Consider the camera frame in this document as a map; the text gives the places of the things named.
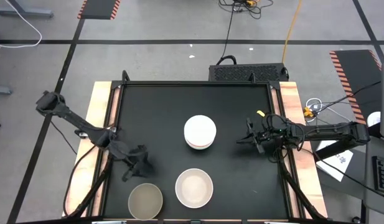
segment orange and black striped mat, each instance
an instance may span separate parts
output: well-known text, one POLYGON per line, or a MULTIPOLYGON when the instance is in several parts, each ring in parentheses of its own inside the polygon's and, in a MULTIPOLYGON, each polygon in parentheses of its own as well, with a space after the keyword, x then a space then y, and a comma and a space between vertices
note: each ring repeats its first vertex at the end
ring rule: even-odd
MULTIPOLYGON (((371 50, 330 51, 330 57, 347 95, 381 80, 381 65, 371 50)), ((356 120, 366 124, 372 112, 381 111, 381 88, 376 85, 349 96, 356 120)))
POLYGON ((79 19, 115 19, 121 0, 84 0, 79 19))

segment beige bowl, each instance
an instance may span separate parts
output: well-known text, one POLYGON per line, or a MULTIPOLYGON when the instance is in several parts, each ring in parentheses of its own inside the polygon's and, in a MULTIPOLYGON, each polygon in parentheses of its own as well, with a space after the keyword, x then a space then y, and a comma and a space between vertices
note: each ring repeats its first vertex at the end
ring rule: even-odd
POLYGON ((150 220, 161 210, 162 194, 154 184, 140 184, 129 195, 128 209, 138 220, 150 220))
POLYGON ((200 169, 183 171, 175 183, 175 193, 178 200, 189 208, 203 207, 213 193, 210 176, 200 169))

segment wooden table frame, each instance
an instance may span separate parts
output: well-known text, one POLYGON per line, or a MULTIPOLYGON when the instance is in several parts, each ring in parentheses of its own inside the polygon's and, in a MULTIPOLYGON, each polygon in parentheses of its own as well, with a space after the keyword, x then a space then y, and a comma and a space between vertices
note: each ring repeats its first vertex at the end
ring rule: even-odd
MULTIPOLYGON (((86 120, 96 127, 103 127, 105 125, 105 120, 108 120, 108 124, 115 123, 116 112, 118 107, 118 100, 120 89, 115 88, 113 92, 113 97, 110 99, 111 93, 111 84, 112 82, 95 82, 93 87, 90 105, 88 108, 88 113, 86 120), (110 106, 111 111, 106 113, 107 107, 110 106)), ((305 124, 305 119, 302 114, 301 102, 298 95, 297 85, 294 82, 280 82, 280 92, 281 99, 283 100, 284 112, 286 117, 295 123, 305 124)), ((275 108, 275 113, 280 114, 281 108, 279 108, 278 96, 276 90, 273 88, 272 91, 273 103, 275 108)), ((82 155, 84 155, 87 150, 89 150, 93 144, 89 139, 82 139, 80 141, 80 146, 78 147, 78 154, 76 162, 79 160, 82 155)), ((304 149, 311 151, 311 145, 309 142, 304 143, 304 149)), ((95 174, 96 162, 98 160, 99 150, 92 150, 89 155, 87 155, 75 169, 72 183, 68 191, 66 199, 66 210, 68 213, 71 213, 76 209, 78 204, 84 199, 85 195, 91 188, 93 181, 93 176, 95 174)), ((102 163, 100 169, 102 170, 105 166, 107 158, 107 152, 104 153, 102 157, 102 163)), ((327 217, 327 211, 324 204, 324 199, 322 195, 321 185, 319 183, 319 178, 317 176, 317 170, 315 165, 315 160, 313 155, 304 152, 304 151, 293 151, 293 158, 296 165, 296 172, 298 176, 298 182, 301 190, 304 192, 309 201, 316 207, 317 211, 323 216, 327 217)), ((289 159, 286 158, 286 166, 289 167, 289 159)), ((298 207, 298 202, 296 200, 296 195, 292 188, 289 186, 289 196, 291 202, 291 213, 295 218, 300 218, 300 212, 298 207)), ((100 186, 99 190, 95 195, 93 202, 93 209, 91 215, 95 216, 99 214, 101 200, 102 200, 102 190, 103 185, 100 186)), ((303 211, 307 218, 310 218, 306 210, 303 211)))

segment black table surface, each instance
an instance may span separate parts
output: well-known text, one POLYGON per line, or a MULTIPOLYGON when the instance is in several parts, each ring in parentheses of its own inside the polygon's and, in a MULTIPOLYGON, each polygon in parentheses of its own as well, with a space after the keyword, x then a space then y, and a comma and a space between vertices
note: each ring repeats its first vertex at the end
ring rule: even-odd
POLYGON ((154 173, 122 182, 126 165, 115 162, 103 215, 132 218, 128 196, 135 186, 149 182, 164 197, 158 219, 287 218, 277 164, 236 144, 246 134, 246 118, 261 122, 257 110, 270 108, 268 89, 262 86, 127 86, 118 136, 131 147, 147 146, 154 173), (210 117, 217 127, 213 144, 203 151, 184 139, 185 122, 197 114, 210 117), (198 209, 183 206, 175 194, 176 179, 190 168, 206 171, 213 181, 211 200, 198 209))

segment white cable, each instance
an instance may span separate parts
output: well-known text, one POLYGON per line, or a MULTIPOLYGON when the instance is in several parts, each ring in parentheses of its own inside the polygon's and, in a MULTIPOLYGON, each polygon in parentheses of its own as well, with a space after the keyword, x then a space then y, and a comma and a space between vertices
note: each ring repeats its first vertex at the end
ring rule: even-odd
POLYGON ((341 114, 339 114, 338 112, 336 112, 335 110, 333 110, 332 108, 326 108, 326 109, 329 109, 329 110, 331 110, 331 111, 333 111, 335 114, 337 114, 337 115, 339 115, 340 117, 342 117, 343 119, 346 119, 347 121, 351 121, 351 120, 349 120, 348 118, 346 118, 344 115, 341 115, 341 114))
POLYGON ((20 18, 22 18, 24 22, 29 24, 35 31, 37 31, 37 33, 40 35, 40 39, 38 40, 37 43, 32 44, 32 45, 7 46, 7 45, 1 45, 0 44, 0 47, 16 49, 16 48, 22 48, 22 47, 35 47, 35 46, 39 45, 41 40, 42 40, 42 34, 33 25, 31 25, 30 22, 28 22, 25 18, 23 18, 22 15, 17 11, 17 9, 9 1, 7 1, 7 0, 5 0, 5 1, 6 1, 6 3, 8 3, 8 5, 10 5, 13 8, 13 10, 15 10, 17 15, 19 15, 20 18))
MULTIPOLYGON (((311 99, 307 100, 306 103, 305 103, 305 106, 308 107, 309 109, 310 109, 311 106, 313 106, 313 105, 320 105, 321 107, 319 108, 319 111, 322 111, 323 103, 322 103, 321 99, 319 99, 319 98, 311 98, 311 99), (317 100, 319 103, 313 103, 313 104, 311 104, 311 105, 308 105, 308 103, 309 103, 311 100, 317 100)), ((339 116, 342 117, 343 119, 346 119, 347 121, 351 121, 350 119, 348 119, 348 118, 345 117, 344 115, 342 115, 342 114, 336 112, 335 110, 333 110, 333 109, 330 108, 330 107, 328 107, 328 108, 326 108, 326 109, 329 109, 329 110, 333 111, 335 114, 339 115, 339 116)), ((316 117, 313 118, 313 119, 310 119, 309 121, 306 121, 306 122, 310 123, 310 122, 314 121, 315 119, 316 119, 316 117)))

